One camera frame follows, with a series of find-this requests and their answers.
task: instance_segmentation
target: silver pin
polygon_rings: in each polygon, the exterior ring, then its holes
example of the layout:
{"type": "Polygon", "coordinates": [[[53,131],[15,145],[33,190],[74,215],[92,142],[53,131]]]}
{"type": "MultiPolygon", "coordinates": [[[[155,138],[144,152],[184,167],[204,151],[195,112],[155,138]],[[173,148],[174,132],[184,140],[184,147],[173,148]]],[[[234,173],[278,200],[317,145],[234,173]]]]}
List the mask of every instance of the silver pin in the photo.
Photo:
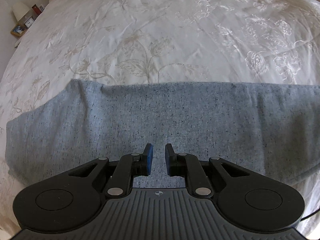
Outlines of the silver pin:
{"type": "Polygon", "coordinates": [[[206,196],[211,193],[211,190],[207,187],[199,187],[196,189],[196,193],[201,196],[206,196]]]}
{"type": "Polygon", "coordinates": [[[112,187],[112,188],[108,189],[107,192],[109,195],[119,196],[123,193],[123,190],[122,190],[122,188],[119,188],[119,187],[112,187]]]}

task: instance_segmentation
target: white floral bedspread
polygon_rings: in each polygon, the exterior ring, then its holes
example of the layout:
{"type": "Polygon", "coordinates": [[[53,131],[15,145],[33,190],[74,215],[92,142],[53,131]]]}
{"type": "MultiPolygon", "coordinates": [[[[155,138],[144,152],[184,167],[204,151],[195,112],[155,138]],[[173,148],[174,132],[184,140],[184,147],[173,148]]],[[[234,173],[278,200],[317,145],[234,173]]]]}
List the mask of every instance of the white floral bedspread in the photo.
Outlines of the white floral bedspread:
{"type": "MultiPolygon", "coordinates": [[[[106,85],[320,84],[319,33],[315,0],[51,1],[0,84],[0,228],[19,229],[12,201],[23,187],[4,160],[6,123],[47,102],[71,78],[106,85]]],[[[301,193],[312,198],[303,185],[301,193]]],[[[306,212],[319,199],[313,197],[306,212]]]]}

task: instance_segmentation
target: white wall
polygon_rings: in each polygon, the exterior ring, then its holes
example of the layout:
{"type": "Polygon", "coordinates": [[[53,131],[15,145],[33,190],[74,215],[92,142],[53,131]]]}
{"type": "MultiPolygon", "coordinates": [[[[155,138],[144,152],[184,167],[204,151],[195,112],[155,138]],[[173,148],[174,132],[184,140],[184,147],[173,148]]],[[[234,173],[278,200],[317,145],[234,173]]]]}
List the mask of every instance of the white wall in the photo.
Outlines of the white wall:
{"type": "Polygon", "coordinates": [[[14,44],[17,39],[10,34],[10,31],[17,21],[11,8],[18,1],[23,2],[30,9],[34,4],[46,6],[49,3],[49,0],[0,0],[0,80],[15,51],[14,44]]]}

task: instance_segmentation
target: blue-gray fabric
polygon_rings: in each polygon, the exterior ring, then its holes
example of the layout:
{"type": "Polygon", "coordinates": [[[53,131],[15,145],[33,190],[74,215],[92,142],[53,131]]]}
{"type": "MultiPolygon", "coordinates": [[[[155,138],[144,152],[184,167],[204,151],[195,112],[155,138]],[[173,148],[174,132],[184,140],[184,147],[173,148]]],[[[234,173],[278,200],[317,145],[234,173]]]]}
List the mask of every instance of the blue-gray fabric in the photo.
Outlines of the blue-gray fabric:
{"type": "Polygon", "coordinates": [[[319,169],[320,87],[265,83],[105,86],[72,80],[7,124],[6,161],[25,185],[101,156],[154,145],[151,176],[138,187],[180,187],[166,174],[164,146],[201,160],[220,156],[293,184],[319,169]]]}

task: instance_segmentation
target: lamp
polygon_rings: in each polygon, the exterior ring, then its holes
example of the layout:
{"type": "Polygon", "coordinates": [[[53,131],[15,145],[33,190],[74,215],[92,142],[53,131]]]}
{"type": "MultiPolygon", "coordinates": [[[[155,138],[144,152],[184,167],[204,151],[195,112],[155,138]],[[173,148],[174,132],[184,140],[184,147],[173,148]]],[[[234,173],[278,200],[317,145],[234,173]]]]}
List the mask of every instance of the lamp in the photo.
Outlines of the lamp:
{"type": "Polygon", "coordinates": [[[17,2],[12,6],[12,11],[17,21],[20,21],[29,10],[29,7],[22,2],[17,2]]]}

